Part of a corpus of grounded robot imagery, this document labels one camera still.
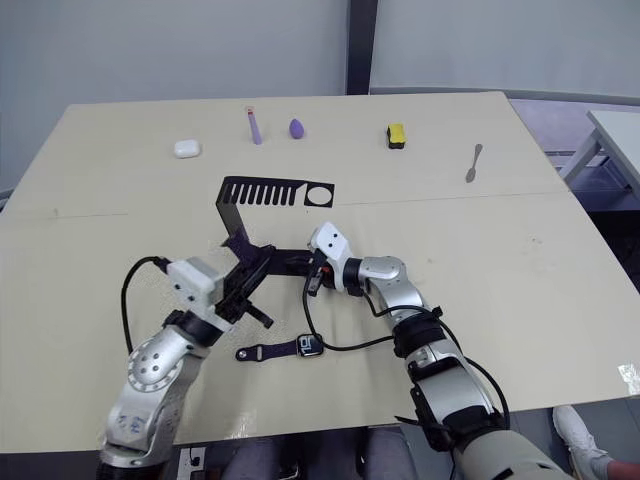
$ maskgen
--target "circular hole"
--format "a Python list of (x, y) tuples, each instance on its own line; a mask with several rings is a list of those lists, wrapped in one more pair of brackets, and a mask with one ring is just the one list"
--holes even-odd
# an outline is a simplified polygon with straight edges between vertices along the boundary
[(316, 205), (324, 205), (331, 200), (331, 192), (325, 187), (313, 187), (307, 191), (307, 199)]

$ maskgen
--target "purple egg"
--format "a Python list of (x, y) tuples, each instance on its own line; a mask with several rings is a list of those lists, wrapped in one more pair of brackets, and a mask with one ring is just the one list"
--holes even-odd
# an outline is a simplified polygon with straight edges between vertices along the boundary
[(304, 127), (300, 123), (300, 120), (297, 118), (291, 120), (291, 123), (289, 124), (289, 133), (295, 139), (299, 139), (304, 136)]

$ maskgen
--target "smartwatch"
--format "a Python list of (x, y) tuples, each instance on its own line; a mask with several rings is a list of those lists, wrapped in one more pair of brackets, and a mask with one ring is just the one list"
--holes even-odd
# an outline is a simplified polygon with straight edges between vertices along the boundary
[(241, 348), (236, 352), (239, 362), (264, 362), (270, 358), (299, 355), (302, 358), (315, 357), (324, 352), (324, 346), (311, 334), (300, 335), (295, 340), (275, 345), (259, 343), (252, 347)]

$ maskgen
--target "yellow object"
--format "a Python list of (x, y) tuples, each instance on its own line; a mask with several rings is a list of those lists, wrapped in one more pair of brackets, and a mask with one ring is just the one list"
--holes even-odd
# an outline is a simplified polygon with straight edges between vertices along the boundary
[(404, 127), (401, 123), (390, 123), (387, 128), (387, 137), (389, 139), (389, 148), (403, 148), (407, 141)]

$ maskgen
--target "black wrist strap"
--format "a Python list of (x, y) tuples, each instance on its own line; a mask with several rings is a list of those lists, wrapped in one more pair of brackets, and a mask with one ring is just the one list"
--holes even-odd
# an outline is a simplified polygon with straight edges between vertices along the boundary
[(278, 343), (276, 345), (263, 345), (259, 343), (252, 347), (241, 348), (236, 352), (236, 360), (239, 362), (263, 362), (270, 358), (286, 357), (297, 355), (297, 340)]

